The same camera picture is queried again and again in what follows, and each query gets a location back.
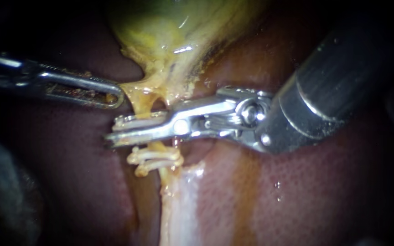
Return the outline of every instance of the metal screw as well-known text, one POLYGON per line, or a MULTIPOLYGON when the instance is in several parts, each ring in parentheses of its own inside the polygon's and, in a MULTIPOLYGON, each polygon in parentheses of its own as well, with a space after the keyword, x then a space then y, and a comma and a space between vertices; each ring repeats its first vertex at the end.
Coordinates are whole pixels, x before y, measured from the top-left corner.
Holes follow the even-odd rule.
POLYGON ((263 145, 269 146, 270 143, 271 143, 270 136, 268 134, 266 134, 266 133, 263 133, 261 135, 261 142, 262 142, 263 145))
POLYGON ((173 125, 174 134, 183 135, 190 131, 188 122, 184 119, 177 120, 173 125))

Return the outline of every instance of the clip applier jaw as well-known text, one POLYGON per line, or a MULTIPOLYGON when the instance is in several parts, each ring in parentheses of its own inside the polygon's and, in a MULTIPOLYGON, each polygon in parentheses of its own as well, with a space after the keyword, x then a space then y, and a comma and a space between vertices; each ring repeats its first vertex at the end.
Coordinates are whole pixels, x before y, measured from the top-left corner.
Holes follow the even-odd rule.
POLYGON ((183 141, 222 138, 262 151, 254 130, 265 118, 270 104, 269 93, 223 87, 214 96, 178 102, 168 112, 155 112, 149 118, 119 116, 114 132, 105 139, 108 147, 118 148, 173 137, 183 141))
POLYGON ((110 81, 6 56, 0 56, 0 91, 101 109, 117 108, 126 99, 123 90, 110 81))

